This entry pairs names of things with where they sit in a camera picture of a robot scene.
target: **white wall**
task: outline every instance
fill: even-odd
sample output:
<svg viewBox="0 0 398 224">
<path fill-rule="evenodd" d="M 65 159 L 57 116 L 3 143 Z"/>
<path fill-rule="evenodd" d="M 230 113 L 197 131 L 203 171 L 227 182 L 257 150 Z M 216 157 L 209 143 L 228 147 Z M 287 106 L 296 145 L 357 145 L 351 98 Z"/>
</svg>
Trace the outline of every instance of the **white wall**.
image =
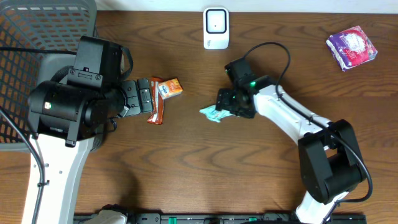
<svg viewBox="0 0 398 224">
<path fill-rule="evenodd" d="M 99 10 L 398 13 L 398 0 L 96 0 Z"/>
</svg>

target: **purple and pink package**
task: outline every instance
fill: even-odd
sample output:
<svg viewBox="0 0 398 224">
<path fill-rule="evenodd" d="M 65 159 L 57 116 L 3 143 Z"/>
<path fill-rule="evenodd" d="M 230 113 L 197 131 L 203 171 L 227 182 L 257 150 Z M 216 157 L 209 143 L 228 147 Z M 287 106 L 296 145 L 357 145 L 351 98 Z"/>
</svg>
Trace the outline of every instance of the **purple and pink package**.
<svg viewBox="0 0 398 224">
<path fill-rule="evenodd" d="M 377 55 L 376 48 L 360 26 L 331 35 L 326 44 L 342 71 L 373 60 Z"/>
</svg>

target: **crate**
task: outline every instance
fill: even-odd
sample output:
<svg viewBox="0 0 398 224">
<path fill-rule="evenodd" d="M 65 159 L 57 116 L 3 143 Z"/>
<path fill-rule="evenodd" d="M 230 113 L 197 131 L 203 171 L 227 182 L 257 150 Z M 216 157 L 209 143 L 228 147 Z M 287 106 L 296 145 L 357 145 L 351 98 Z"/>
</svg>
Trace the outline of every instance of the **crate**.
<svg viewBox="0 0 398 224">
<path fill-rule="evenodd" d="M 95 19 L 94 0 L 0 0 L 0 47 L 77 51 L 81 36 L 97 36 Z M 26 135 L 27 99 L 40 80 L 45 56 L 0 51 L 0 105 Z M 17 133 L 0 119 L 0 151 L 26 150 Z"/>
</svg>

